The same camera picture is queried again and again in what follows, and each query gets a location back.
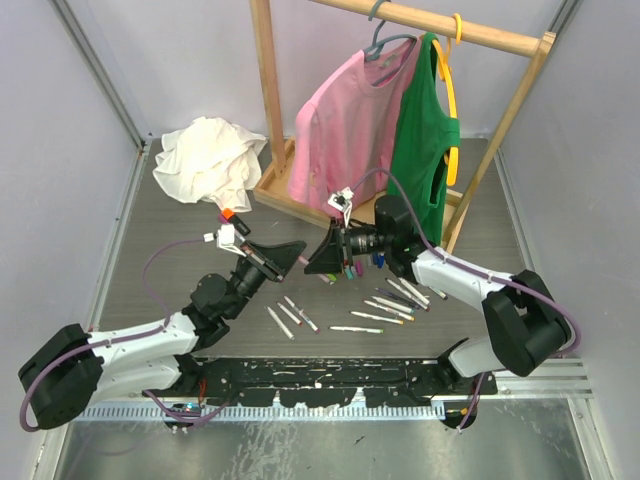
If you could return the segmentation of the orange black highlighter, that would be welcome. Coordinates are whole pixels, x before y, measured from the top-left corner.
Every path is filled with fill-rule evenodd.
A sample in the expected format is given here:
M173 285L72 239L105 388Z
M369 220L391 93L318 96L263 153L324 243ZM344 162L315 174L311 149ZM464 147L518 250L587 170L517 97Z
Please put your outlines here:
M242 236L251 234L251 229L248 225L232 209L223 209L219 215L219 220L222 223L233 225L235 230Z

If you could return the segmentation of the red cap marker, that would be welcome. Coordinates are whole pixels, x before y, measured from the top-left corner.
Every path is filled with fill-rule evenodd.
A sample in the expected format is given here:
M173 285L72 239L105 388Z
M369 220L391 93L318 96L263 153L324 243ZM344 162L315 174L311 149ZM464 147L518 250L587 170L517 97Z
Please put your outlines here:
M302 320L299 319L292 311L289 310L289 308L287 308L284 304L277 302L277 306L280 308L280 310L291 320L293 321L296 325L301 326L302 325Z

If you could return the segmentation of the magenta cap marker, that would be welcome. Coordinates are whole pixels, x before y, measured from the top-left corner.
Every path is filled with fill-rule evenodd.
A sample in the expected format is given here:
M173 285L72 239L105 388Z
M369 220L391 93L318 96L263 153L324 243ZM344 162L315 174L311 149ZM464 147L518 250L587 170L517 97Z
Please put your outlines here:
M294 312L316 333L320 333L320 328L313 322L313 320L304 312L303 309L298 307L296 303L289 298L288 296L284 296L284 300L287 304L294 310Z

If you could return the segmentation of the light grey cap marker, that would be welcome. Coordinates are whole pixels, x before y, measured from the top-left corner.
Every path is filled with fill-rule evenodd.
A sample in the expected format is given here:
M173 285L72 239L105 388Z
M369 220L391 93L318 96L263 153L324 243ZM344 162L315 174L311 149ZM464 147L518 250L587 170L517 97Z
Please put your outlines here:
M293 341L295 339L294 334L291 332L291 330L284 324L284 322L281 320L281 318L276 314L276 312L269 306L265 307L266 311L268 312L269 316L272 318L272 320L276 323L276 325L278 326L278 328L280 329L280 331L291 341Z

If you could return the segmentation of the teal cap marker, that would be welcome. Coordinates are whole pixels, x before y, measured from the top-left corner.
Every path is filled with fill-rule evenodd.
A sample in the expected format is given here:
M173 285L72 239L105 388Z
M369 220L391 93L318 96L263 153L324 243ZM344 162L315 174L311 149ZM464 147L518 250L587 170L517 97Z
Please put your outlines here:
M404 305L404 304L401 304L401 303L398 303L398 302L395 302L395 301L392 301L392 300L389 300L389 299L386 299L386 298L373 296L372 299L375 300L379 304L386 305L386 306L388 306L388 307L390 307L392 309L404 312L406 314L413 314L415 312L415 309L410 307L410 306L407 306L407 305Z

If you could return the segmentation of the yellow cap marker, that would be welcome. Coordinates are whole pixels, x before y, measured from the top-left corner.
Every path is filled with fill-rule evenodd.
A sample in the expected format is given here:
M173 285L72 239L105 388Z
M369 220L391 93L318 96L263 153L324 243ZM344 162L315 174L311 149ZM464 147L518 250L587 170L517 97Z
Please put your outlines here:
M382 310L384 312L393 314L396 317L399 317L399 318L401 318L403 320L415 321L415 318L414 318L413 315L405 313L405 312L402 312L402 311L397 310L397 309L394 309L392 307L385 306L385 305L382 305L382 304L379 304L379 303L376 303L376 302L370 301L370 300L363 300L363 303L366 304L366 305L369 305L369 306L371 306L373 308L376 308L376 309Z

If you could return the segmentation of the green cap marker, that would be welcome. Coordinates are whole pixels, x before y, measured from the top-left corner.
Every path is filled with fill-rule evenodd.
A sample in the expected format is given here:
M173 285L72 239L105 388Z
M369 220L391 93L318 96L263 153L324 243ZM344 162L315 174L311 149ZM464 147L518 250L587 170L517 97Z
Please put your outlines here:
M366 333L380 335L384 333L384 329L380 328L366 328L366 327L354 327L354 326L330 326L329 330L336 332L351 332L351 333Z

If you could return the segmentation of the blue cap marker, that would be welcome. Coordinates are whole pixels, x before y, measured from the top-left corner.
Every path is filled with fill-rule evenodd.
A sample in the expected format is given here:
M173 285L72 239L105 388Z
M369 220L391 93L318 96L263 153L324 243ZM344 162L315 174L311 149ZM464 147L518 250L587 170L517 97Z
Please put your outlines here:
M442 290L432 286L429 286L429 289L433 291L436 295L438 295L441 299L448 300L448 295Z

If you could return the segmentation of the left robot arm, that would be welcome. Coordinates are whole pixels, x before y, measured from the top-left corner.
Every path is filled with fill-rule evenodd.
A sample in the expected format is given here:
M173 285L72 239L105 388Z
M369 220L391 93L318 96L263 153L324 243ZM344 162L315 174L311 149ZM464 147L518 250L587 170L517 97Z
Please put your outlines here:
M229 277L207 274L189 303L155 322L113 331L59 329L18 371L25 396L21 428L50 430L90 405L132 391L194 393L200 384L192 355L217 343L265 281L281 282L306 248L301 240L240 243Z

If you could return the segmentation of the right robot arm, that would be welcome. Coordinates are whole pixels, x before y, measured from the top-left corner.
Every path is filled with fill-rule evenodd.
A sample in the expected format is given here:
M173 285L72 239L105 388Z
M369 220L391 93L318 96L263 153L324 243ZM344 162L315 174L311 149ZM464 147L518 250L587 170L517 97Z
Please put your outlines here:
M438 379L447 392L462 393L475 376L489 371L526 377L572 342L569 322L538 274L493 272L424 241L399 196L376 199L373 223L353 220L351 197L350 189L330 196L329 206L340 215L330 221L304 270L310 275L337 274L357 256L381 254L398 284L412 295L422 285L481 312L486 337L463 339L438 359Z

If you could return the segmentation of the white crumpled cloth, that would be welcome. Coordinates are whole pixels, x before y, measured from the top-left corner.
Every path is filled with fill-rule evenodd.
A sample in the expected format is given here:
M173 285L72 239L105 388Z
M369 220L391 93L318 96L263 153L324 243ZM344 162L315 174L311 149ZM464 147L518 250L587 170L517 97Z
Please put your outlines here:
M248 192L261 179L258 156L267 138L220 117L200 117L161 137L153 177L183 204L208 202L221 210L252 210Z

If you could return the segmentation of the pink t-shirt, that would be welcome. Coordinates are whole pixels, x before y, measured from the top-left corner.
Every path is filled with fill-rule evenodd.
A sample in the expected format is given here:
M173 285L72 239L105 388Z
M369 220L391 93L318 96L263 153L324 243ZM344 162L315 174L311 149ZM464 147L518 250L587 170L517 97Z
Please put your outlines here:
M329 197L345 187L355 207L384 190L404 92L413 78L420 40L407 40L377 60L356 52L316 90L298 112L295 158L288 182L296 202L336 215Z

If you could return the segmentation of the green tank top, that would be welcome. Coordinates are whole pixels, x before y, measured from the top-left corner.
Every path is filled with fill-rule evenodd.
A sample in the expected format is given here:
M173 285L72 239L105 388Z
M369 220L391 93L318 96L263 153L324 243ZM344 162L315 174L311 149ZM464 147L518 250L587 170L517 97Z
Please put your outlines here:
M439 245L446 206L444 156L460 145L459 121L441 108L436 91L437 37L423 36L413 78L403 94L396 124L387 193L405 193L429 242Z

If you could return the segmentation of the yellow clothes hanger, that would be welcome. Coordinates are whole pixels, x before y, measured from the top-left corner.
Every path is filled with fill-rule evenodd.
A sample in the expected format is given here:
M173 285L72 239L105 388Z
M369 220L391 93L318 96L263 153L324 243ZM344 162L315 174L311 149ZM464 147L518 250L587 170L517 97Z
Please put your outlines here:
M459 167L460 122L453 72L450 66L452 44L442 45L437 36L421 36L421 49L414 74L416 128L421 179L434 191L454 185Z

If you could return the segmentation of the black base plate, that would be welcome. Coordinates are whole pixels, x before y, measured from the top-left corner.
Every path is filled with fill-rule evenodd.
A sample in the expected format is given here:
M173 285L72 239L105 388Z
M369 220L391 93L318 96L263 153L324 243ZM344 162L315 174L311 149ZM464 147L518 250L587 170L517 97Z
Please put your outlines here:
M473 394L477 382L443 372L434 360L410 358L218 358L187 365L176 384L156 397L202 396L248 407L344 407L362 393L365 406L429 406L437 396Z

